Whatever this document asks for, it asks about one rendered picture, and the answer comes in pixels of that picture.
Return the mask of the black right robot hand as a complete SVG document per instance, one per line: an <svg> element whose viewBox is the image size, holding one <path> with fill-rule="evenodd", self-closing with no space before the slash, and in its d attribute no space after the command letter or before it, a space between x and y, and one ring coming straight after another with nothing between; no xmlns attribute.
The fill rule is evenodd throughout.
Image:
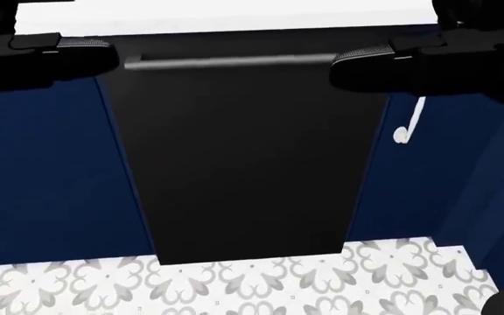
<svg viewBox="0 0 504 315"><path fill-rule="evenodd" d="M483 94L504 104L504 0L432 0L439 31L338 54L335 88L415 96Z"/></svg>

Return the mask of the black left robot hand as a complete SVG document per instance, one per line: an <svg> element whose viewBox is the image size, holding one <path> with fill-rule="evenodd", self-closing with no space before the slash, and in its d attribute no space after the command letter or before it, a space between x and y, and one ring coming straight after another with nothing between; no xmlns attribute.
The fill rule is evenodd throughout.
<svg viewBox="0 0 504 315"><path fill-rule="evenodd" d="M116 48L99 39L64 38L60 33L17 35L18 5L43 0L0 0L0 92L49 88L115 70Z"/></svg>

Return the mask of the navy blue cabinet door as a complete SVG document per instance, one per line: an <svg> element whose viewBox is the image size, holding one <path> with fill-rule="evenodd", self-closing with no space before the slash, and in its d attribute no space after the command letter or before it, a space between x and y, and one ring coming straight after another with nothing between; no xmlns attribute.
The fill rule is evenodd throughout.
<svg viewBox="0 0 504 315"><path fill-rule="evenodd" d="M476 94L429 98L397 143L416 101L388 99L348 238L429 236L504 277L504 106Z"/></svg>
<svg viewBox="0 0 504 315"><path fill-rule="evenodd" d="M99 81L0 93L0 264L152 252Z"/></svg>

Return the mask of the black dishwasher front panel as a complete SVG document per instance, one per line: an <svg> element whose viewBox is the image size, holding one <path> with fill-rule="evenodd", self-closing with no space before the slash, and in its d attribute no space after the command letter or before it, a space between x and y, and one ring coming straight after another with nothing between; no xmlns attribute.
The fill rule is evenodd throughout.
<svg viewBox="0 0 504 315"><path fill-rule="evenodd" d="M101 77L162 264L341 251L387 97L333 88L328 71Z"/></svg>

